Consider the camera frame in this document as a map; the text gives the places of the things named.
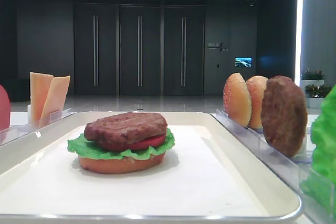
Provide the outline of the left dark double door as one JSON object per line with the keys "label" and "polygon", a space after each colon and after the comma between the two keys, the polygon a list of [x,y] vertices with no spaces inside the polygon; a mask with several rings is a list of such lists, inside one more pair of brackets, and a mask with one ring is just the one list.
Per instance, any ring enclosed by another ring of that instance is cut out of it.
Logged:
{"label": "left dark double door", "polygon": [[75,93],[116,94],[116,8],[79,4],[74,10]]}

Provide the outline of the green lettuce in rack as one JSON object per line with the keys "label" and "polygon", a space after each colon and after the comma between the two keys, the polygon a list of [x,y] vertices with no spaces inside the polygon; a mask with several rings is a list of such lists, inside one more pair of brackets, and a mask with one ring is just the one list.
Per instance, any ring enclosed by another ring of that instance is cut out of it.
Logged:
{"label": "green lettuce in rack", "polygon": [[321,113],[312,122],[312,171],[301,184],[302,190],[329,211],[335,211],[335,88],[321,106]]}

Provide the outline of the upright brown meat patty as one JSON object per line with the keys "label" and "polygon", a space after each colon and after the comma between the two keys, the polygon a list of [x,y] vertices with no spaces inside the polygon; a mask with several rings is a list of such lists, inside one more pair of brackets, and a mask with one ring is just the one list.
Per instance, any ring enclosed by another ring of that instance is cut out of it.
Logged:
{"label": "upright brown meat patty", "polygon": [[303,90],[289,77],[270,78],[261,108],[266,142],[286,157],[295,156],[302,147],[307,121]]}

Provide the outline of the green lettuce leaf on burger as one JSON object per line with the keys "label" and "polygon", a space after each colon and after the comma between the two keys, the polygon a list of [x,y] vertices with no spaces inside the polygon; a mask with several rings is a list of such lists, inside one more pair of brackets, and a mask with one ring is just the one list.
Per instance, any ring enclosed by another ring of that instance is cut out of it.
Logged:
{"label": "green lettuce leaf on burger", "polygon": [[151,156],[158,156],[165,153],[165,151],[172,149],[174,145],[174,135],[168,128],[165,141],[162,145],[158,147],[148,147],[145,150],[132,151],[128,149],[122,152],[103,150],[93,142],[86,140],[84,134],[80,134],[79,137],[75,139],[68,140],[67,150],[72,153],[77,153],[80,157],[90,159],[122,160],[123,158],[129,157],[135,160],[147,160],[150,159]]}

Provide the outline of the bun half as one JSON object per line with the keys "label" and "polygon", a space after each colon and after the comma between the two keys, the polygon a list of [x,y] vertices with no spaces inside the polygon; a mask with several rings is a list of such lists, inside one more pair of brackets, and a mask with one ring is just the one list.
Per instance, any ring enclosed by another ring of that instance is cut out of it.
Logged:
{"label": "bun half", "polygon": [[123,159],[90,159],[79,157],[81,168],[99,174],[125,174],[149,169],[163,161],[165,152],[151,155],[149,159],[138,160],[131,157]]}
{"label": "bun half", "polygon": [[259,129],[261,124],[262,100],[268,78],[263,76],[253,76],[246,81],[251,97],[251,118],[248,126],[252,129]]}

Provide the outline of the bottom bun half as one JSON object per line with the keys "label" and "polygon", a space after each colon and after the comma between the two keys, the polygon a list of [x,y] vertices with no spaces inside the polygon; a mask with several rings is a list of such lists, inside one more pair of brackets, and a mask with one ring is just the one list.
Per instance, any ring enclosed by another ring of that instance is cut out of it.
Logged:
{"label": "bottom bun half", "polygon": [[123,159],[90,159],[79,157],[81,168],[99,174],[125,174],[149,169],[163,161],[165,152],[151,155],[149,159],[138,160],[131,157]]}

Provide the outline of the lower flower planter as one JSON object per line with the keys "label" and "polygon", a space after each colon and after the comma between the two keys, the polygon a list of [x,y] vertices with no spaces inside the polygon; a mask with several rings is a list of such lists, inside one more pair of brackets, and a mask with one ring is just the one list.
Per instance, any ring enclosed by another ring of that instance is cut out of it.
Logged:
{"label": "lower flower planter", "polygon": [[314,84],[307,85],[305,87],[307,107],[320,108],[331,89],[331,86],[325,84],[320,86]]}

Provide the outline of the red tomato slice in rack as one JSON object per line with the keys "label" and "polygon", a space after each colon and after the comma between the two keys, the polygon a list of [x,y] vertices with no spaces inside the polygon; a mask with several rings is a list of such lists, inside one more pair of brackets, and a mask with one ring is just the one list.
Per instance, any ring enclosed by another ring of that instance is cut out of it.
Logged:
{"label": "red tomato slice in rack", "polygon": [[6,90],[0,86],[0,130],[9,128],[10,125],[10,101]]}

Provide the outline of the clear acrylic right rack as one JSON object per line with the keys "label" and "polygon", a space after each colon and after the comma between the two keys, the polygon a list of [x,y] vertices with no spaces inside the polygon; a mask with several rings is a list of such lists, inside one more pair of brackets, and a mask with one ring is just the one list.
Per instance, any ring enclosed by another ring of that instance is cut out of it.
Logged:
{"label": "clear acrylic right rack", "polygon": [[335,223],[335,184],[311,168],[309,134],[305,137],[303,151],[287,158],[265,142],[261,130],[238,125],[220,109],[216,110],[215,117],[272,172],[299,193],[308,219],[313,223]]}

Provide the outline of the upper flower planter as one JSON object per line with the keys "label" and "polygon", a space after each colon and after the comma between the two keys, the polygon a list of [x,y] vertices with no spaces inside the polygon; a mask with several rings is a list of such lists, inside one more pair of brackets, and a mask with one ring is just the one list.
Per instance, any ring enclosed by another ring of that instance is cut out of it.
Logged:
{"label": "upper flower planter", "polygon": [[324,84],[324,74],[321,70],[310,71],[306,69],[301,72],[300,86],[305,88],[308,85],[321,86]]}

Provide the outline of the clear acrylic rack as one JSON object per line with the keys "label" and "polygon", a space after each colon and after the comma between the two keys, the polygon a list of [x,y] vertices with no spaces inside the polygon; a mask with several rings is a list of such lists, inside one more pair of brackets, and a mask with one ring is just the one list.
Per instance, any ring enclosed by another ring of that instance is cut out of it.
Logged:
{"label": "clear acrylic rack", "polygon": [[335,184],[311,168],[309,134],[305,137],[303,151],[287,158],[265,142],[261,130],[238,125],[220,109],[216,110],[215,117],[272,172],[299,193],[308,219],[313,223],[335,223]]}
{"label": "clear acrylic rack", "polygon": [[11,116],[13,116],[13,119],[11,119],[10,122],[14,122],[14,124],[10,125],[7,129],[1,130],[1,145],[12,142],[31,132],[39,131],[40,128],[48,126],[72,114],[73,112],[71,109],[56,111],[44,119],[30,123],[30,112],[12,112]]}

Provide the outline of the brown meat patty on burger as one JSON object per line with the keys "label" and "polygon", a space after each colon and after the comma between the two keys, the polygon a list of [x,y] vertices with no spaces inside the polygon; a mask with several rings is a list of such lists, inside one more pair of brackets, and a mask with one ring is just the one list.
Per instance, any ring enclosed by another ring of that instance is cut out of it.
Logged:
{"label": "brown meat patty on burger", "polygon": [[167,122],[161,114],[127,112],[88,123],[84,137],[105,150],[122,152],[128,144],[166,133]]}

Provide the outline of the upright orange cheese slice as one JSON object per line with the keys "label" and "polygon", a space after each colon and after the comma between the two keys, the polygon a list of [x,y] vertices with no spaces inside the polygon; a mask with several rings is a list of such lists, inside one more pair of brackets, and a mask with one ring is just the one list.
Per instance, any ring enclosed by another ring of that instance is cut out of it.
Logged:
{"label": "upright orange cheese slice", "polygon": [[52,79],[51,74],[30,72],[31,122],[40,120]]}

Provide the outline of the flower planter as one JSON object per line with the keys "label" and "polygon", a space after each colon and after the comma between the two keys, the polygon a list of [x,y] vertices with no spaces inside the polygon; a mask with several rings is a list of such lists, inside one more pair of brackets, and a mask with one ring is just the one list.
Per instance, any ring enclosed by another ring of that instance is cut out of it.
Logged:
{"label": "flower planter", "polygon": [[307,85],[305,87],[307,107],[320,108],[331,89],[331,86],[325,84],[320,86],[314,84]]}
{"label": "flower planter", "polygon": [[321,70],[310,71],[306,69],[301,72],[300,86],[305,88],[308,85],[321,86],[324,84],[324,74]]}

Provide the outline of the orange cheese slice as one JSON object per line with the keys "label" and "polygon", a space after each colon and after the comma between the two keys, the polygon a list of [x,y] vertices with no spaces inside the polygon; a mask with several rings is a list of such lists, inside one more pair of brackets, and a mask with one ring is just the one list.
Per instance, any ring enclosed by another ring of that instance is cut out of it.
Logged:
{"label": "orange cheese slice", "polygon": [[46,126],[50,122],[61,118],[69,84],[70,76],[54,77],[52,79],[39,121],[39,127]]}
{"label": "orange cheese slice", "polygon": [[30,72],[31,122],[40,120],[52,79],[51,74]]}

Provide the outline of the dark double door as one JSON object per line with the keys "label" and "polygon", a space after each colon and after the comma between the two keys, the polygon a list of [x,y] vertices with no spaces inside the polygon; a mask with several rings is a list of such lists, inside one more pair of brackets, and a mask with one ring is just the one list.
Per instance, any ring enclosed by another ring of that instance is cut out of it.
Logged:
{"label": "dark double door", "polygon": [[74,10],[75,93],[116,94],[116,8],[79,4]]}
{"label": "dark double door", "polygon": [[160,94],[160,9],[120,7],[120,94]]}
{"label": "dark double door", "polygon": [[203,94],[205,8],[164,9],[164,94]]}

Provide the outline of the right dark double door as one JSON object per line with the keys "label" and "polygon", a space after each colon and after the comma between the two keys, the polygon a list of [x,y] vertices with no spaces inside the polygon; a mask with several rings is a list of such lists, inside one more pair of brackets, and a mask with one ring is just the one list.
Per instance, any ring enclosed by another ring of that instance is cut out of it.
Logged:
{"label": "right dark double door", "polygon": [[164,94],[203,94],[205,8],[164,9]]}

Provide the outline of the bun half behind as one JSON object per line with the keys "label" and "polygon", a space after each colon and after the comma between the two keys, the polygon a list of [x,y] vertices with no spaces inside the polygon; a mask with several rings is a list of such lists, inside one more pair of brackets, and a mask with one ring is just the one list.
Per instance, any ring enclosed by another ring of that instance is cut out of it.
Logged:
{"label": "bun half behind", "polygon": [[251,97],[251,118],[248,126],[252,129],[259,129],[261,124],[262,100],[268,78],[263,76],[253,76],[246,81]]}

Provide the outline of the small wall screen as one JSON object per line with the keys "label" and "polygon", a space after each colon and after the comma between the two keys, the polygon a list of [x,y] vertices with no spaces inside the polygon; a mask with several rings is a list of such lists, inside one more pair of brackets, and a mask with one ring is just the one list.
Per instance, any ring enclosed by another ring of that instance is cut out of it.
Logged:
{"label": "small wall screen", "polygon": [[235,57],[235,67],[250,68],[252,66],[251,57]]}

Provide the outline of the clear acrylic left rack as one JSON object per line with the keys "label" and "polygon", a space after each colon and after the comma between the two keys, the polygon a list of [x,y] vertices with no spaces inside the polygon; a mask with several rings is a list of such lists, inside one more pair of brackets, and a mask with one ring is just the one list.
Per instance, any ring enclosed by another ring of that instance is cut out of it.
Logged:
{"label": "clear acrylic left rack", "polygon": [[1,145],[12,142],[31,132],[39,131],[40,128],[48,126],[72,114],[73,112],[71,109],[56,111],[44,119],[30,123],[30,112],[12,112],[11,116],[13,116],[13,119],[11,119],[10,122],[14,122],[14,124],[10,125],[7,129],[1,130]]}

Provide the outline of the red tomato slice on burger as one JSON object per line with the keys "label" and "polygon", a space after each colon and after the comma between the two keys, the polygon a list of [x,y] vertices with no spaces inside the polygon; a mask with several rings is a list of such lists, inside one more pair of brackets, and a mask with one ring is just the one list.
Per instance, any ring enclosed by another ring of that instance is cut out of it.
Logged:
{"label": "red tomato slice on burger", "polygon": [[126,149],[130,149],[132,151],[133,150],[139,151],[139,150],[145,150],[149,147],[158,147],[165,142],[165,138],[166,138],[165,134],[148,137],[142,140],[141,142],[128,144],[126,146]]}

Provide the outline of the white serving tray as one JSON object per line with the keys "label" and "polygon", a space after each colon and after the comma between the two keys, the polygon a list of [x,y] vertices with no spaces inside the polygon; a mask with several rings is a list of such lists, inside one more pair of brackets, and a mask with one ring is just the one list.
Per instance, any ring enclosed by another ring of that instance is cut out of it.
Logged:
{"label": "white serving tray", "polygon": [[207,113],[165,112],[175,145],[140,172],[79,167],[80,112],[1,147],[1,223],[294,223],[300,196]]}

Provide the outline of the middle dark double door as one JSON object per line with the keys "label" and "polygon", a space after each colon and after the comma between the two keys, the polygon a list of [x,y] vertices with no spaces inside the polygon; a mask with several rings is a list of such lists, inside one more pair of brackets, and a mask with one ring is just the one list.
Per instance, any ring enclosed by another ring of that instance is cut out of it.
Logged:
{"label": "middle dark double door", "polygon": [[160,9],[120,7],[120,94],[160,94]]}

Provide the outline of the sesame bun top front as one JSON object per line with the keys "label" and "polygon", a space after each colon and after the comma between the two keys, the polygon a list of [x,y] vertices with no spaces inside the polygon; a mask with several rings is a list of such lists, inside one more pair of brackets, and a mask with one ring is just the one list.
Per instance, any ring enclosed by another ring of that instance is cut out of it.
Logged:
{"label": "sesame bun top front", "polygon": [[251,118],[251,96],[240,73],[231,74],[223,88],[223,107],[228,117],[242,127],[247,127]]}

